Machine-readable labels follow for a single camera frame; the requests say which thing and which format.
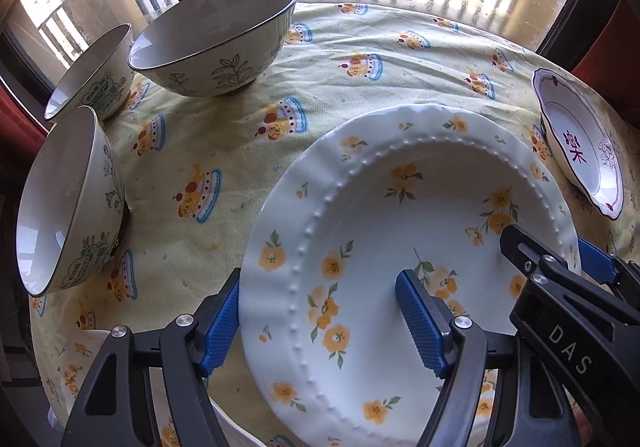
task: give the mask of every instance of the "blue gripper pad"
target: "blue gripper pad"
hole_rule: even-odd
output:
[[[396,278],[396,300],[424,367],[441,377],[450,367],[444,356],[442,335],[404,271]]]
[[[231,341],[238,330],[238,291],[239,284],[233,287],[226,298],[225,303],[218,312],[216,320],[207,331],[204,345],[204,355],[200,362],[200,367],[207,373],[212,374],[213,370],[225,361],[226,353],[229,351]]]
[[[582,237],[578,237],[578,252],[580,252],[582,270],[598,283],[613,283],[616,280],[617,274],[613,270],[609,254],[594,247]]]

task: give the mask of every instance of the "table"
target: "table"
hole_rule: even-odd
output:
[[[593,104],[625,182],[614,222],[559,170],[540,134],[530,77],[563,74]],[[32,300],[33,344],[47,396],[66,422],[58,357],[78,329],[164,327],[193,312],[242,264],[264,199],[287,166],[325,132],[367,111],[437,102],[480,113],[525,142],[558,182],[578,234],[640,261],[640,132],[594,90],[501,37],[442,18],[361,4],[299,4],[284,48],[254,83],[226,96],[185,98],[137,76],[105,124],[132,218],[118,255],[84,284]],[[198,184],[210,173],[210,194]],[[301,185],[297,196],[306,196]],[[257,391],[236,336],[209,394],[267,445],[302,445]]]

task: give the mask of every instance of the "red curtain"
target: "red curtain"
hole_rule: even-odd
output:
[[[43,129],[0,86],[0,164],[26,176],[45,137]]]
[[[640,22],[626,1],[620,0],[600,37],[572,71],[637,128],[640,128],[639,46]]]

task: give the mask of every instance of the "floral plate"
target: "floral plate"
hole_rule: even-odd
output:
[[[66,410],[69,414],[84,382],[84,377],[89,372],[89,368],[107,335],[109,335],[109,332],[105,330],[76,332],[69,337],[65,349],[60,355],[60,386]],[[162,369],[159,367],[150,368],[149,376],[162,447],[179,447],[174,421],[169,410],[169,402],[166,399]],[[233,422],[213,400],[210,398],[209,400],[216,412],[220,427],[225,433],[229,447],[266,447],[264,443]]]
[[[312,447],[415,446],[442,381],[420,361],[396,275],[413,268],[454,314],[513,333],[525,278],[498,248],[511,222],[580,272],[553,177],[482,116],[399,106],[312,144],[267,198],[242,263],[242,344],[273,411]],[[494,384],[487,373],[474,446]]]
[[[531,78],[546,140],[569,181],[607,218],[622,212],[618,157],[593,108],[564,77],[539,68]]]

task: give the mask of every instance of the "ceramic bowl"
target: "ceramic bowl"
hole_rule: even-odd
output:
[[[306,445],[412,447],[442,380],[395,296],[412,268],[483,329],[509,320],[524,276],[500,253],[517,223],[580,272],[571,213],[531,150],[491,120],[436,104],[350,120],[313,143],[266,199],[246,247],[238,316],[251,374]],[[495,373],[469,445],[484,439]]]
[[[89,372],[91,364],[94,362],[95,356],[98,354],[108,334],[109,332],[105,330],[84,330],[69,336],[59,361],[60,388],[68,414],[71,413],[86,374]],[[164,388],[162,369],[151,367],[149,369],[149,378],[151,380],[151,396],[154,403],[154,412],[156,413],[156,423],[158,424],[162,445],[178,445],[178,436],[175,432]],[[53,381],[47,380],[46,385],[50,394],[53,394],[53,398],[57,397],[59,400],[60,395],[57,394]],[[264,443],[231,420],[213,400],[209,398],[209,401],[218,417],[220,427],[222,427],[229,447],[266,447]]]
[[[605,217],[615,220],[625,199],[616,151],[591,104],[564,77],[537,69],[531,82],[546,141],[569,182]]]
[[[187,97],[253,81],[282,48],[297,0],[183,0],[138,36],[129,66]]]
[[[91,106],[99,120],[111,117],[127,99],[135,72],[127,65],[131,25],[99,37],[71,65],[51,94],[44,118],[58,123],[76,106]]]
[[[93,108],[79,106],[45,138],[22,191],[15,248],[27,291],[39,297],[100,270],[127,214],[109,141]]]

